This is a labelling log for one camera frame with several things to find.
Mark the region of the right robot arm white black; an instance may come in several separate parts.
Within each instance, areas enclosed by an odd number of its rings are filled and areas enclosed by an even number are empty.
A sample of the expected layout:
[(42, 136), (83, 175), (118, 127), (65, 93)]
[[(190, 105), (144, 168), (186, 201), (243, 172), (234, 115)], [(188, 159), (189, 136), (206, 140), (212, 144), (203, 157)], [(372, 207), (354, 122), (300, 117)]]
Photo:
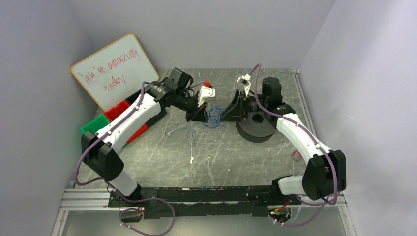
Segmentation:
[(275, 130), (283, 134), (300, 153), (306, 168), (302, 176), (281, 177), (272, 182), (278, 195), (305, 195), (319, 200), (347, 187), (346, 157), (320, 142), (302, 123), (295, 110), (282, 98), (282, 87), (276, 77), (262, 80), (262, 92), (251, 91), (250, 75), (238, 78), (244, 90), (234, 98), (221, 115), (222, 122), (234, 122), (238, 133), (253, 143), (269, 140)]

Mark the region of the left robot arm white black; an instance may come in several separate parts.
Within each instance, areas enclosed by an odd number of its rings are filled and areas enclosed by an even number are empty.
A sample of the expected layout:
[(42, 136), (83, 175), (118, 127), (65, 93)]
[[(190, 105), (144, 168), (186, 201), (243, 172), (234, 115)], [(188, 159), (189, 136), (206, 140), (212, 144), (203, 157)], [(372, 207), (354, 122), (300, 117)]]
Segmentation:
[(207, 102), (216, 98), (215, 88), (209, 82), (202, 82), (200, 90), (193, 96), (193, 78), (184, 71), (174, 68), (161, 82), (143, 82), (136, 100), (114, 121), (95, 133), (82, 135), (82, 155), (74, 171), (77, 185), (82, 163), (98, 174), (99, 180), (106, 181), (123, 195), (128, 202), (141, 200), (142, 188), (125, 170), (119, 152), (127, 140), (147, 121), (167, 107), (185, 111), (187, 122), (208, 122)]

